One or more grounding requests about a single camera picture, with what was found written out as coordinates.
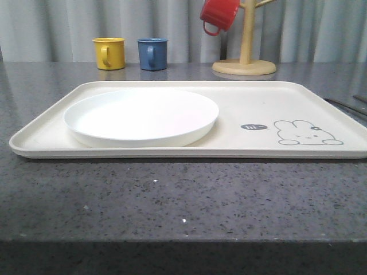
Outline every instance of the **mug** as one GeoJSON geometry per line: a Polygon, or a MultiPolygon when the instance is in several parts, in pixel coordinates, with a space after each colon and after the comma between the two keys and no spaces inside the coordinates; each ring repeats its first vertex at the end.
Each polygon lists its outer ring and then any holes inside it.
{"type": "Polygon", "coordinates": [[[220,30],[227,31],[235,20],[241,0],[206,0],[200,14],[203,20],[202,27],[210,36],[217,36],[220,30]],[[205,24],[216,26],[217,32],[212,33],[206,29],[205,24]]]}
{"type": "Polygon", "coordinates": [[[167,42],[165,38],[138,39],[140,68],[143,70],[166,69],[167,42]]]}
{"type": "Polygon", "coordinates": [[[94,38],[97,67],[101,70],[118,70],[125,68],[124,38],[94,38]]]}

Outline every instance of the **curtain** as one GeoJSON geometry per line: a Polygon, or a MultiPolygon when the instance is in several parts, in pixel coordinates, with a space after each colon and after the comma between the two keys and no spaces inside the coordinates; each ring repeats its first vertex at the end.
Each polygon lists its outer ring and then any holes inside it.
{"type": "MultiPolygon", "coordinates": [[[[239,58],[244,12],[211,37],[203,0],[1,0],[4,61],[95,60],[95,37],[123,37],[126,61],[139,62],[136,40],[169,39],[168,62],[239,58]]],[[[276,0],[256,9],[252,56],[279,62],[365,62],[366,0],[276,0]]]]}

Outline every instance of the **countertop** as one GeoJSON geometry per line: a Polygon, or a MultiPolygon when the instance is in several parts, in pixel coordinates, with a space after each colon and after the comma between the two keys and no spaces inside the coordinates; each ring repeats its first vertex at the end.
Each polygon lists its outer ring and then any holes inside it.
{"type": "Polygon", "coordinates": [[[103,71],[87,62],[0,62],[2,243],[365,243],[367,159],[31,160],[9,147],[14,133],[91,81],[290,81],[366,108],[352,98],[367,95],[366,64],[278,64],[259,77],[210,67],[103,71]]]}

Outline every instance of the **wooden mug stand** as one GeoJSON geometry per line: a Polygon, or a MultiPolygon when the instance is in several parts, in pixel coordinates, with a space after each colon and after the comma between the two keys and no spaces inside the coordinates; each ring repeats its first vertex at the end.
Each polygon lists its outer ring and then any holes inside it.
{"type": "Polygon", "coordinates": [[[263,0],[256,3],[256,0],[245,0],[245,4],[240,4],[240,7],[245,10],[240,58],[216,61],[212,66],[213,70],[242,76],[259,76],[276,71],[276,66],[272,62],[251,59],[255,9],[272,1],[274,0],[263,0]]]}

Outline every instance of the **wooden base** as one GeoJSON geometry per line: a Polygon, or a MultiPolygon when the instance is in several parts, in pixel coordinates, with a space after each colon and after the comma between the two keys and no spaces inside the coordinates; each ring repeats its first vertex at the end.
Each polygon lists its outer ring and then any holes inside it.
{"type": "Polygon", "coordinates": [[[239,59],[220,60],[213,64],[212,69],[216,72],[236,74],[239,76],[260,76],[276,71],[274,63],[264,60],[252,60],[250,64],[240,64],[239,59]]]}

